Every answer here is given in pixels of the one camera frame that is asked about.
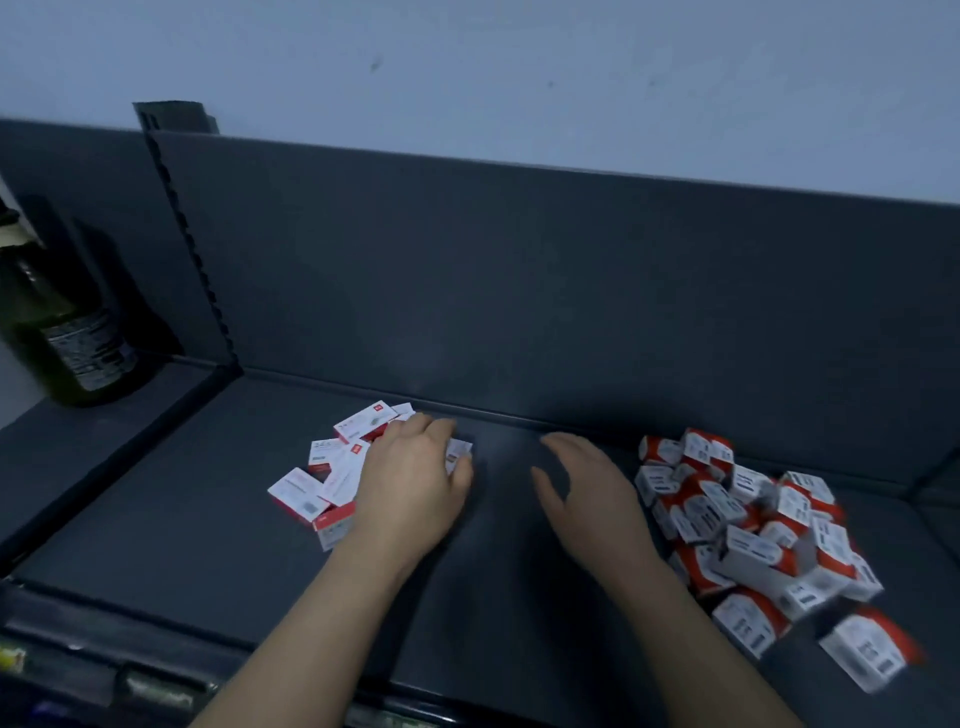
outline pile of boxes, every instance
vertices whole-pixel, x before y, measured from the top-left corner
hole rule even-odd
[[[644,437],[639,456],[636,489],[674,548],[669,564],[748,657],[846,599],[852,614],[820,645],[861,689],[919,661],[913,641],[866,605],[883,586],[823,478],[745,468],[728,440],[694,428],[679,441]]]
[[[394,421],[414,414],[410,402],[390,406],[376,401],[333,426],[336,437],[310,443],[306,471],[294,468],[267,489],[287,512],[316,531],[324,551],[347,535],[353,521],[353,500],[370,445]],[[445,466],[453,473],[457,460],[470,452],[472,443],[451,439]]]

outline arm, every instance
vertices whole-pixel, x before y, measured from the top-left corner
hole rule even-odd
[[[333,728],[380,622],[420,559],[456,520],[473,467],[444,469],[452,420],[390,423],[367,454],[353,527],[283,621],[194,728]]]
[[[671,724],[800,725],[662,562],[634,488],[610,458],[575,435],[553,433],[543,443],[570,476],[564,501],[547,474],[533,469],[543,511],[567,552],[630,622]]]

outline dark gray surface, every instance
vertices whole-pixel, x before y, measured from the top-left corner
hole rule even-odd
[[[0,174],[24,202],[41,196],[57,215],[105,233],[188,356],[228,361],[141,133],[0,119]],[[76,226],[68,233],[76,243]]]
[[[922,505],[920,511],[944,547],[960,559],[960,508]]]
[[[310,440],[369,399],[245,376],[16,575],[258,642],[324,561],[316,537],[266,488],[304,463]],[[626,625],[564,556],[536,504],[530,465],[563,481],[538,433],[464,417],[459,432],[475,444],[468,510],[401,594],[367,674],[560,726],[658,723],[659,701]],[[631,453],[612,454],[625,470],[636,466]],[[855,717],[949,725],[960,571],[909,506],[856,492],[841,499],[890,589],[879,603],[924,644],[931,667],[868,697],[814,644],[808,625],[776,648],[764,672],[811,725],[848,726]]]
[[[43,400],[0,429],[0,544],[94,475],[211,370],[167,364],[122,400],[70,409]]]
[[[960,208],[156,140],[244,366],[892,482],[960,442]]]

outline left hand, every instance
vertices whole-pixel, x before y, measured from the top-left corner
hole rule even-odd
[[[367,453],[348,538],[371,548],[404,578],[456,521],[473,481],[469,454],[446,474],[456,422],[418,412],[391,422]]]

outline bottle label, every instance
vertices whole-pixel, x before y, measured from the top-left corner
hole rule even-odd
[[[136,352],[104,309],[41,332],[87,392],[110,386],[136,366]]]

